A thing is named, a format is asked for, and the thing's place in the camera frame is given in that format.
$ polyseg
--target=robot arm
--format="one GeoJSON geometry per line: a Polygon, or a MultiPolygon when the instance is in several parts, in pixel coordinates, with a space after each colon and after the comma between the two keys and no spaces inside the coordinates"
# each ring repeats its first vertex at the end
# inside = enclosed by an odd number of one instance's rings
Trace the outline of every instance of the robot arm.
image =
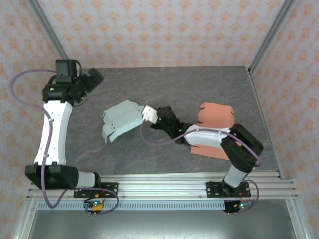
{"type": "Polygon", "coordinates": [[[171,138],[184,134],[184,137],[176,141],[178,144],[207,145],[222,148],[232,163],[221,183],[221,190],[229,197],[239,194],[238,187],[257,162],[256,157],[251,152],[242,145],[239,145],[229,135],[236,136],[257,156],[264,149],[262,144],[240,124],[234,124],[231,128],[200,127],[195,124],[180,122],[170,107],[158,108],[156,110],[146,106],[142,115],[144,121],[152,123],[151,128],[162,129],[171,138]]]}
{"type": "MultiPolygon", "coordinates": [[[[97,173],[81,172],[75,167],[66,166],[65,139],[73,104],[81,102],[87,93],[103,81],[103,76],[94,68],[88,71],[90,76],[78,75],[76,64],[79,64],[76,60],[57,60],[56,75],[42,90],[44,108],[50,114],[54,129],[45,163],[46,189],[85,188],[101,183],[97,173]]],[[[25,167],[26,176],[38,188],[41,188],[40,168],[49,130],[48,118],[44,116],[41,143],[34,164],[25,167]]]]}

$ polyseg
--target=black mounting plate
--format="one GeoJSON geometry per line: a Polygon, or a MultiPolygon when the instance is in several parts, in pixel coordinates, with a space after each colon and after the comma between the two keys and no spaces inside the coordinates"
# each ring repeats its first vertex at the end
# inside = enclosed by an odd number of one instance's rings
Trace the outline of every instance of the black mounting plate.
{"type": "MultiPolygon", "coordinates": [[[[222,182],[208,182],[206,183],[206,193],[208,198],[229,198],[230,196],[223,192],[222,182]]],[[[247,193],[249,197],[250,188],[249,183],[240,183],[236,190],[232,193],[232,198],[240,198],[240,192],[247,193]]]]}
{"type": "MultiPolygon", "coordinates": [[[[101,188],[108,189],[118,194],[119,184],[118,183],[102,183],[101,188]]],[[[99,194],[98,198],[104,198],[105,194],[101,193],[100,190],[92,191],[92,190],[81,190],[74,191],[74,198],[93,198],[96,194],[99,194]]],[[[106,193],[106,198],[116,198],[112,193],[106,193]]]]}

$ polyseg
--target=gray marble table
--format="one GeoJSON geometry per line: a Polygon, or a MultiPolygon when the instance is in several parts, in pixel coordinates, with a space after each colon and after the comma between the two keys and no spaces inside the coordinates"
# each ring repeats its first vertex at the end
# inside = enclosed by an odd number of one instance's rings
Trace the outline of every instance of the gray marble table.
{"type": "MultiPolygon", "coordinates": [[[[67,164],[82,171],[100,174],[184,173],[227,171],[230,162],[190,154],[190,147],[170,144],[152,147],[145,144],[135,128],[114,142],[102,138],[104,110],[130,100],[153,107],[171,106],[177,117],[197,123],[204,102],[230,105],[235,121],[244,125],[264,145],[260,170],[278,169],[262,117],[243,66],[163,67],[100,69],[104,82],[80,107],[73,109],[67,139],[67,164]]],[[[149,127],[150,141],[164,142],[168,136],[149,127]]]]}

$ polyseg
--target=pink patterned wall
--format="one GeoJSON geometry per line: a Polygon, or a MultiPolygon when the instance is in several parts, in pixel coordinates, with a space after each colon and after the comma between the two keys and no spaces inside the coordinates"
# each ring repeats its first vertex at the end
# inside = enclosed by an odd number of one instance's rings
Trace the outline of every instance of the pink patterned wall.
{"type": "Polygon", "coordinates": [[[288,178],[319,235],[319,4],[299,0],[254,76],[288,178]]]}
{"type": "MultiPolygon", "coordinates": [[[[16,102],[9,82],[28,69],[54,69],[58,58],[25,0],[0,1],[0,238],[11,239],[30,181],[24,175],[40,143],[43,114],[16,102]]],[[[42,104],[50,74],[21,77],[15,88],[24,100],[42,104]]]]}
{"type": "Polygon", "coordinates": [[[40,0],[84,67],[249,66],[284,0],[40,0]]]}

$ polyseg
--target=patterned wallpaper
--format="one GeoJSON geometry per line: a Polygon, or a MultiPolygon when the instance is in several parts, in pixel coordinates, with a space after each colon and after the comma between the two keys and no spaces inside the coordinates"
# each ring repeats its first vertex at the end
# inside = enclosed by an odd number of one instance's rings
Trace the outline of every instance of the patterned wallpaper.
{"type": "MultiPolygon", "coordinates": [[[[58,55],[25,0],[0,1],[0,16],[0,238],[11,239],[30,184],[24,166],[37,153],[43,114],[14,101],[9,81],[24,70],[54,69],[58,55]]],[[[15,90],[22,99],[42,104],[49,77],[21,77],[15,90]]]]}
{"type": "Polygon", "coordinates": [[[40,0],[84,67],[250,66],[284,0],[40,0]]]}
{"type": "Polygon", "coordinates": [[[319,235],[319,4],[299,0],[254,81],[276,151],[319,235]]]}

